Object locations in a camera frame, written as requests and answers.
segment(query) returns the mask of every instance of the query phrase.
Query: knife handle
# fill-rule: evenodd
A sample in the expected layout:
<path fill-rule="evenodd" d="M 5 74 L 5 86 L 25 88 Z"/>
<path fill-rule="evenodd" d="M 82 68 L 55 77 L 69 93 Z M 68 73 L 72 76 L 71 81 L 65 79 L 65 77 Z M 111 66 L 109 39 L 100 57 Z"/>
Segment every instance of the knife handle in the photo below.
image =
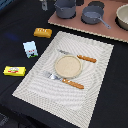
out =
<path fill-rule="evenodd" d="M 75 83 L 75 82 L 72 82 L 72 81 L 67 80 L 67 79 L 63 79 L 62 82 L 66 83 L 66 84 L 69 84 L 71 86 L 74 86 L 76 88 L 79 88 L 79 89 L 84 89 L 84 86 L 83 85 L 78 84 L 78 83 Z"/>
<path fill-rule="evenodd" d="M 87 61 L 90 61 L 90 62 L 93 62 L 93 63 L 96 62 L 96 59 L 89 58 L 89 57 L 86 57 L 86 56 L 77 55 L 77 57 L 78 57 L 79 59 L 87 60 Z"/>

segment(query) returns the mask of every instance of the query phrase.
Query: table surface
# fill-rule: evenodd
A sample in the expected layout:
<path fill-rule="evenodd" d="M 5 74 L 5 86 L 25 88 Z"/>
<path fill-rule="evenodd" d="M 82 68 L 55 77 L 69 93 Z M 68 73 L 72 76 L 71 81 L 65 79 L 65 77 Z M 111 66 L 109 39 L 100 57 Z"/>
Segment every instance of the table surface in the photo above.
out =
<path fill-rule="evenodd" d="M 15 0 L 0 13 L 0 105 L 30 116 L 51 128 L 77 128 L 40 108 L 12 96 L 24 77 L 3 75 L 6 66 L 26 67 L 26 74 L 59 31 L 114 45 L 89 128 L 128 127 L 128 44 L 48 24 L 54 1 L 43 11 L 38 0 Z M 52 29 L 51 38 L 34 37 L 35 28 Z M 23 43 L 35 41 L 38 57 L 28 59 Z"/>

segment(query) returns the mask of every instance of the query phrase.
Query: plate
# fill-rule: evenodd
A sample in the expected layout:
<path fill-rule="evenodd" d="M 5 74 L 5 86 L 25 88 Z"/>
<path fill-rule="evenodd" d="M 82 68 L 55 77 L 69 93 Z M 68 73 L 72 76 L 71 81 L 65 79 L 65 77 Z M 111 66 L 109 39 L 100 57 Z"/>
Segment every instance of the plate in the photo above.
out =
<path fill-rule="evenodd" d="M 63 78 L 74 78 L 81 73 L 82 63 L 73 55 L 65 55 L 55 62 L 55 70 Z"/>

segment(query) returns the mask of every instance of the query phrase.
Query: beige placemat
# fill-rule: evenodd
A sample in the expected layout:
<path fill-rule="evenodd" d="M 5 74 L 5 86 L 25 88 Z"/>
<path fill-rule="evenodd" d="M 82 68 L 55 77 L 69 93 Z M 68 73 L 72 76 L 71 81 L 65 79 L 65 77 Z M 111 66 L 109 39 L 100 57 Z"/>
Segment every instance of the beige placemat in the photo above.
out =
<path fill-rule="evenodd" d="M 42 76 L 47 70 L 56 74 L 54 62 L 61 53 L 56 49 L 96 58 L 82 61 L 83 71 L 72 79 L 84 85 L 75 87 Z M 89 126 L 113 46 L 70 33 L 58 32 L 39 60 L 13 93 L 13 96 L 46 110 L 80 128 Z"/>

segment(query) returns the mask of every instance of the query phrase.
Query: yellow box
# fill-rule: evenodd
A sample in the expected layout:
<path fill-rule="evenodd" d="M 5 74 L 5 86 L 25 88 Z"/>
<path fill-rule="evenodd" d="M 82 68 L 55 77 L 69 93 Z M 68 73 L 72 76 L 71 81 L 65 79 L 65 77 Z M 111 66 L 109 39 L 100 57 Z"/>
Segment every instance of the yellow box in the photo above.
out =
<path fill-rule="evenodd" d="M 34 36 L 50 38 L 52 34 L 51 29 L 36 28 Z"/>
<path fill-rule="evenodd" d="M 25 75 L 25 67 L 9 67 L 6 66 L 4 70 L 4 75 L 11 75 L 11 76 L 24 76 Z"/>

